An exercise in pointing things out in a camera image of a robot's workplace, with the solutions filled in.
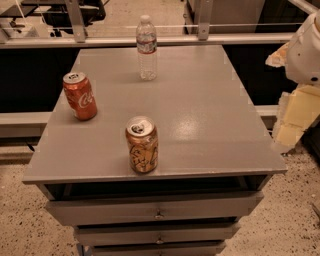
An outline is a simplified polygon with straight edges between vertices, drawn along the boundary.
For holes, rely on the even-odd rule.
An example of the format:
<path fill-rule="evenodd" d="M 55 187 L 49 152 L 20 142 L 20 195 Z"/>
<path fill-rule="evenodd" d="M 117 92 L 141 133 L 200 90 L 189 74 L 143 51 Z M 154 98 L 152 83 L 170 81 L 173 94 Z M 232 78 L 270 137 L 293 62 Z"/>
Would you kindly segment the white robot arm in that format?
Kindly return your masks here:
<path fill-rule="evenodd" d="M 284 67 L 297 87 L 279 98 L 273 148 L 292 150 L 320 115 L 320 11 L 310 14 L 290 41 L 268 56 L 266 64 Z"/>

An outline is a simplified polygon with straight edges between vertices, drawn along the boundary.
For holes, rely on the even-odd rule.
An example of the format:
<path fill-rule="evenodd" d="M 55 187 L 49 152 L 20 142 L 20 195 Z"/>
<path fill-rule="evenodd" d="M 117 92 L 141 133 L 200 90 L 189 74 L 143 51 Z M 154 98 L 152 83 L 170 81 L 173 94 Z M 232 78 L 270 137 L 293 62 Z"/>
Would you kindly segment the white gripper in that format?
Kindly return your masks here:
<path fill-rule="evenodd" d="M 310 14 L 290 42 L 270 54 L 265 64 L 285 66 L 287 78 L 299 83 L 292 93 L 282 93 L 272 131 L 275 148 L 294 148 L 320 116 L 320 15 Z"/>

